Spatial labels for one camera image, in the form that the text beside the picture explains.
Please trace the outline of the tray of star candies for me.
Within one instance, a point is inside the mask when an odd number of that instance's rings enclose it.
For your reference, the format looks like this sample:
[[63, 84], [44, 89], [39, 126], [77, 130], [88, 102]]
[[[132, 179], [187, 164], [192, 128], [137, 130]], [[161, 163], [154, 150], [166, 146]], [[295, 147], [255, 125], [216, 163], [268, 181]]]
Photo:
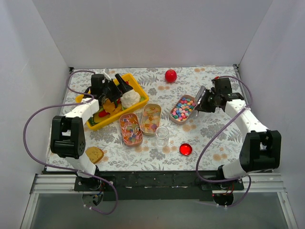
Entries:
[[187, 94], [183, 95], [171, 109], [169, 118], [172, 122], [183, 125], [190, 118], [195, 107], [195, 98]]

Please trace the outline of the tray of pale jelly candies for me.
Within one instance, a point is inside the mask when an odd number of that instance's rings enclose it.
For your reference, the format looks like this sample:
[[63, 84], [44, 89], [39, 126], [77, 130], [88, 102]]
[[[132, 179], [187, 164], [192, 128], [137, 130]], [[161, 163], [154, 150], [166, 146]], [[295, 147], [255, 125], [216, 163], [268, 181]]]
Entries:
[[160, 126], [162, 108], [158, 104], [144, 106], [140, 129], [144, 135], [154, 136]]

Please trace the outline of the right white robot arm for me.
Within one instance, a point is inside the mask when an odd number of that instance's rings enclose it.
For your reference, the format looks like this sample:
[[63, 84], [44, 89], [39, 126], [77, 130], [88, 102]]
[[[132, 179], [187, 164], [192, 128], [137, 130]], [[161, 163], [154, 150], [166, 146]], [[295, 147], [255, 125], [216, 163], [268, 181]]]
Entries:
[[231, 123], [235, 123], [243, 135], [239, 158], [218, 167], [215, 178], [198, 178], [216, 183], [220, 189], [228, 189], [233, 181], [249, 173], [279, 168], [282, 136], [277, 130], [263, 125], [251, 111], [251, 102], [246, 102], [240, 93], [232, 91], [231, 76], [212, 79], [213, 87], [201, 86], [195, 97], [197, 112], [213, 113], [221, 108], [231, 120], [218, 131], [220, 134]]

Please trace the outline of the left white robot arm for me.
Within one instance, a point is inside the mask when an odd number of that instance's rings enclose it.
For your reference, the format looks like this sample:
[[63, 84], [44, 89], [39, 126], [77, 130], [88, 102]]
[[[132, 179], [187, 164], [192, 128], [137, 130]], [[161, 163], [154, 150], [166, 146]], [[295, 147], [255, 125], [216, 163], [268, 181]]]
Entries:
[[51, 125], [51, 152], [67, 159], [73, 170], [85, 177], [85, 185], [96, 191], [101, 187], [101, 178], [96, 176], [97, 166], [90, 161], [85, 151], [84, 124], [99, 111], [106, 100], [116, 102], [133, 90], [119, 74], [115, 75], [118, 84], [104, 74], [94, 73], [91, 86], [81, 93], [83, 99], [64, 116], [55, 116]]

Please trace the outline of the clear glass jar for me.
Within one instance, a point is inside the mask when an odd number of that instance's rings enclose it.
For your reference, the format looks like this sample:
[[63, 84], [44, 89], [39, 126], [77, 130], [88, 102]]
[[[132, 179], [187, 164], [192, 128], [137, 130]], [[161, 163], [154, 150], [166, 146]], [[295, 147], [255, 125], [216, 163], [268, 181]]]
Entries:
[[169, 130], [160, 126], [155, 131], [155, 143], [158, 147], [165, 147], [169, 142]]

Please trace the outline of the metal scoop spoon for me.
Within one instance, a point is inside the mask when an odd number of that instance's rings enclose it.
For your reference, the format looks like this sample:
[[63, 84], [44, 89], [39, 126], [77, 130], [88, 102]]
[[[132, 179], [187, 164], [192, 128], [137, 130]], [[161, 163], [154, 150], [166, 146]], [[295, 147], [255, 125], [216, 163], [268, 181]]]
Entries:
[[206, 87], [204, 85], [202, 85], [195, 97], [195, 111], [197, 112], [196, 116], [198, 116], [199, 112], [201, 111], [201, 106], [204, 103], [204, 97], [206, 94]]

